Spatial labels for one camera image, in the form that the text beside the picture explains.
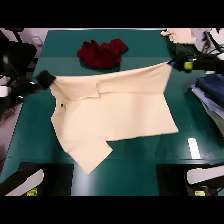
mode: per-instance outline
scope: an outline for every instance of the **teal tabletop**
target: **teal tabletop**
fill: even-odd
[[[83,41],[99,43],[120,38],[129,50],[121,65],[90,69],[76,56]],[[34,76],[48,70],[54,76],[89,76],[141,68],[169,61],[166,42],[158,30],[49,31]],[[74,163],[72,195],[158,195],[156,164],[220,163],[224,142],[190,86],[203,71],[172,70],[165,98],[179,132],[109,142],[113,152],[89,175],[63,151],[51,115],[55,99],[50,90],[26,98],[10,144],[0,182],[21,162]],[[194,138],[197,154],[188,141]]]

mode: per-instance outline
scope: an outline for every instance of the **beige cloth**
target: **beige cloth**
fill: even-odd
[[[190,28],[166,28],[161,35],[169,36],[170,41],[180,44],[196,44],[196,38],[192,35]]]
[[[106,141],[178,132],[166,104],[171,66],[57,77],[52,123],[61,146],[87,172],[111,152]]]

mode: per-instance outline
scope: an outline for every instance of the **red cloth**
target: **red cloth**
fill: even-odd
[[[127,50],[128,47],[119,38],[101,46],[95,40],[91,40],[91,43],[84,41],[82,48],[77,51],[77,56],[92,68],[108,69],[119,65],[121,53]]]

